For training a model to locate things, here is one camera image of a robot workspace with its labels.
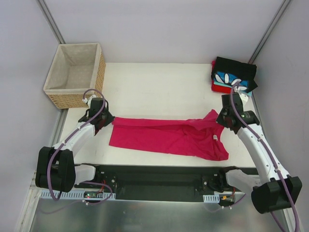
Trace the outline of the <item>magenta pink t-shirt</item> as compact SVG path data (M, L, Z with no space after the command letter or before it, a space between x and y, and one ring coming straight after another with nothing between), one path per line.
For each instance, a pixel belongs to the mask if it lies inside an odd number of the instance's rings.
M221 142L224 127L211 110L204 118L162 120L117 117L109 145L140 151L224 161L229 158Z

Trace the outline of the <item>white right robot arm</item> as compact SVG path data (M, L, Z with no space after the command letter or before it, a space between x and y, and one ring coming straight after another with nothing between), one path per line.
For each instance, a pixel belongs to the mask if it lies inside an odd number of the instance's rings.
M243 142L260 178L256 181L236 166L225 167L215 181L219 189L227 191L235 187L250 195L260 214L294 208L302 182L281 165L269 147L255 113L244 111L239 94L222 95L222 109L216 121Z

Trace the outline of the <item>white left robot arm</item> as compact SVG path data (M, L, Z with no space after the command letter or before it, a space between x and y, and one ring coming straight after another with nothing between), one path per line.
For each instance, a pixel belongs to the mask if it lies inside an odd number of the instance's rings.
M74 163L74 157L82 147L107 125L114 116L109 112L108 102L104 98L92 97L86 100L89 108L78 120L76 128L63 141L52 147L40 149L35 177L39 188L69 192L82 182L91 188L101 185L102 176L92 164Z

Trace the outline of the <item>red folded t-shirt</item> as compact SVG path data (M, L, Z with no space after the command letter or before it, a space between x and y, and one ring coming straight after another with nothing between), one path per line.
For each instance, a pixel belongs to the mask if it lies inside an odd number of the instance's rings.
M215 82L211 83L211 90L218 93L230 94L231 87L230 86L222 86L218 85Z

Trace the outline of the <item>light teal folded t-shirt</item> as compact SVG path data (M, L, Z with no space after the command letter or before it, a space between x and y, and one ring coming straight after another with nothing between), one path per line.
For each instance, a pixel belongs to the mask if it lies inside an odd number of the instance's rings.
M218 84L218 85L222 85L222 86L228 86L228 85L225 85L225 84L222 84L222 83L218 83L218 82L215 82L216 84Z

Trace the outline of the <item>black folded printed t-shirt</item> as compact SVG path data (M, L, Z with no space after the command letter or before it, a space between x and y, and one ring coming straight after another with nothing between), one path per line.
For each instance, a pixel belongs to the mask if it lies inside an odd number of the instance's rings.
M212 81L229 86L239 82L239 86L246 92L252 92L258 87L254 80L257 72L256 65L222 57L217 57L215 61L211 71Z

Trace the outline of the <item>woven wicker basket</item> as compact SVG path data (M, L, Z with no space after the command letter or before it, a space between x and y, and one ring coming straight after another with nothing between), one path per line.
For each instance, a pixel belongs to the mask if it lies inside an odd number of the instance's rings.
M84 108L86 90L102 91L105 68L99 43L60 44L43 90L58 109Z

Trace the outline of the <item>magenta folded t-shirt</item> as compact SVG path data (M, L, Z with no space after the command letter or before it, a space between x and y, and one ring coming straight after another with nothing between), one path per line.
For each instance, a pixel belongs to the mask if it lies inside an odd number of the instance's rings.
M213 60L212 62L211 62L211 66L212 66L212 69L214 68L214 66L215 66L215 60Z

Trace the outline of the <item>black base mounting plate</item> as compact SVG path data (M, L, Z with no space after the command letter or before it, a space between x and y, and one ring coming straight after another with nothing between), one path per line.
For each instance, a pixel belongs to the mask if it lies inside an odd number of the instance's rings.
M219 167L95 165L94 179L76 188L106 184L118 200L202 202L204 195L233 192L220 184Z

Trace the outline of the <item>left aluminium corner post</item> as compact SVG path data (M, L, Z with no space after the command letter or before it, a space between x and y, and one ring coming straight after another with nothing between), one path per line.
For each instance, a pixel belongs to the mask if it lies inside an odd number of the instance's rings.
M59 44L65 44L65 39L64 37L62 36L60 30L59 30L59 27L57 26L57 23L46 3L45 0L36 0L36 3L38 4L40 10L42 11L53 35L55 36L57 42Z

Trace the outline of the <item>aluminium corner post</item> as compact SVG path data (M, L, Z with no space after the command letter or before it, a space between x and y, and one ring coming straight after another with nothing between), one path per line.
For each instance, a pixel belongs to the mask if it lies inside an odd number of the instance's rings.
M42 11L53 35L55 36L57 42L59 44L65 44L65 39L64 37L62 36L60 30L59 30L59 27L57 26L57 23L46 3L45 0L36 0L36 3L38 4L40 10Z
M277 9L275 15L273 16L271 22L269 23L268 27L266 28L265 32L263 33L261 39L259 40L256 48L253 51L253 54L251 55L248 64L254 64L257 57L261 53L262 49L264 48L265 44L267 43L268 39L270 38L272 32L284 16L285 12L289 8L290 4L292 3L292 0L283 0Z

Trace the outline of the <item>right aluminium corner post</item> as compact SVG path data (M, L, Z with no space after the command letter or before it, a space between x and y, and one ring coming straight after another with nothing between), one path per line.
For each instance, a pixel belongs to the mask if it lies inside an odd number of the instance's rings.
M285 12L289 8L290 4L292 3L292 0L283 0L277 9L275 15L273 16L271 22L269 23L268 27L266 28L265 32L263 33L261 39L259 40L256 48L253 51L253 54L251 55L248 64L254 64L257 57L261 53L262 49L264 48L265 44L267 43L268 39L270 38L272 32L284 16Z

